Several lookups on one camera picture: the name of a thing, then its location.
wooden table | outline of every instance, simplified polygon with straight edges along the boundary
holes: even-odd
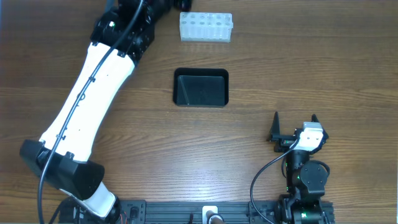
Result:
[[[55,119],[80,73],[104,0],[5,0],[0,38],[0,222],[37,222],[37,183],[19,157]],[[315,158],[331,167],[323,197],[338,223],[395,223],[397,212],[398,2],[196,1],[231,12],[232,42],[180,41],[178,12],[120,89],[92,159],[121,199],[245,201],[254,174],[278,156],[266,141],[317,114],[330,139]],[[225,108],[172,102],[178,67],[225,68]],[[256,200],[276,200],[276,164]],[[46,220],[64,194],[44,189]]]

white connector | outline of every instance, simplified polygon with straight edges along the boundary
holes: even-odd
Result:
[[[231,13],[181,12],[181,41],[230,42]]]

wooden tabletop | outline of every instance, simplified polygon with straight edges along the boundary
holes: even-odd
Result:
[[[105,0],[5,0],[0,38],[0,222],[37,222],[38,178],[19,157],[69,94]],[[398,146],[397,1],[195,1],[233,14],[232,41],[181,42],[178,12],[115,97],[91,159],[121,199],[249,201],[255,173],[277,157],[266,141],[275,111],[292,134],[315,113],[330,139],[315,158],[331,176],[323,200],[338,223],[395,223]],[[225,68],[224,108],[172,101],[178,67]],[[280,163],[256,200],[285,192]],[[46,220],[65,195],[44,188]]]

wood grain surface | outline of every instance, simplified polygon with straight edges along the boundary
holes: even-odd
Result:
[[[105,0],[5,0],[0,36],[0,222],[37,222],[38,178],[19,157],[60,111],[86,57]],[[231,12],[232,42],[181,42],[178,12],[120,89],[92,159],[121,199],[248,201],[254,174],[278,156],[266,142],[317,114],[330,139],[315,155],[331,167],[323,199],[338,223],[395,223],[398,151],[398,2],[197,0]],[[225,68],[225,108],[172,102],[178,67]],[[284,193],[279,165],[257,200]],[[46,220],[65,195],[44,190]]]

